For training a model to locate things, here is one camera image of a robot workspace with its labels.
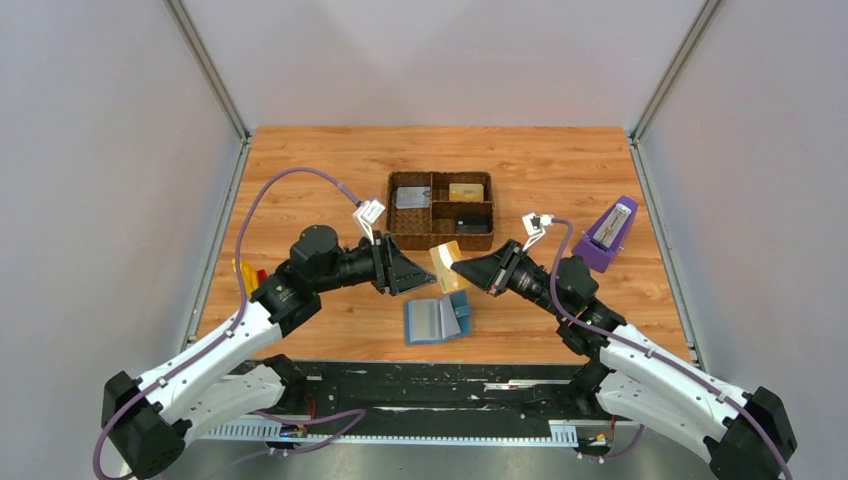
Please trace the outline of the teal leather card holder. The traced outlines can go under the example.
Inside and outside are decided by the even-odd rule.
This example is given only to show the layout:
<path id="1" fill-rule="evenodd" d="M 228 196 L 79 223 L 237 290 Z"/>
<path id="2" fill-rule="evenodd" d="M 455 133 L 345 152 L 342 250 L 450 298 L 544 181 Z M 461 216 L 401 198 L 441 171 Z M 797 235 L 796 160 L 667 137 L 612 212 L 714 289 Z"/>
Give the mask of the teal leather card holder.
<path id="1" fill-rule="evenodd" d="M 472 308 L 466 291 L 407 301 L 403 315 L 407 345 L 440 344 L 472 334 Z"/>

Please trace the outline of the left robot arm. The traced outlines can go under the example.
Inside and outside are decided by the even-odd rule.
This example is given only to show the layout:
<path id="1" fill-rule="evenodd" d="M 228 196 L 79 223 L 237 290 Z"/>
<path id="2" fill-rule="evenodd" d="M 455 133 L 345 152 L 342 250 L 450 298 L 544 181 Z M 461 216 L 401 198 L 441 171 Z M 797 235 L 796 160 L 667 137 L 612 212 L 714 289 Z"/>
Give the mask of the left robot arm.
<path id="1" fill-rule="evenodd" d="M 114 446 L 130 476 L 151 479 L 219 425 L 273 406 L 283 413 L 298 411 L 307 389 L 283 355 L 233 383 L 221 379 L 317 314 L 322 293 L 369 283 L 380 294 L 399 296 L 435 281 L 389 234 L 374 232 L 356 247 L 343 248 L 333 228 L 306 228 L 288 259 L 212 333 L 137 377 L 120 371 L 105 382 L 102 432 L 93 456 L 96 477 L 106 476 L 100 463 L 105 443 Z"/>

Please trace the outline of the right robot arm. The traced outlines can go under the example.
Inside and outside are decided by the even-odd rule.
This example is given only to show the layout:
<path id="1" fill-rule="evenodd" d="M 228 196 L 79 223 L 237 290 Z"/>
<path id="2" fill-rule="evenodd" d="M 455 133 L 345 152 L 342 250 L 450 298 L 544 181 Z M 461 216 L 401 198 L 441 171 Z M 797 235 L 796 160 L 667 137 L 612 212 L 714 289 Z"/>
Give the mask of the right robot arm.
<path id="1" fill-rule="evenodd" d="M 782 399 L 760 386 L 726 382 L 676 357 L 596 297 L 598 283 L 579 256 L 552 271 L 521 244 L 455 261 L 453 272 L 498 296 L 513 292 L 558 321 L 557 333 L 588 362 L 571 403 L 584 417 L 605 412 L 638 422 L 704 460 L 718 479 L 789 479 L 797 450 Z"/>

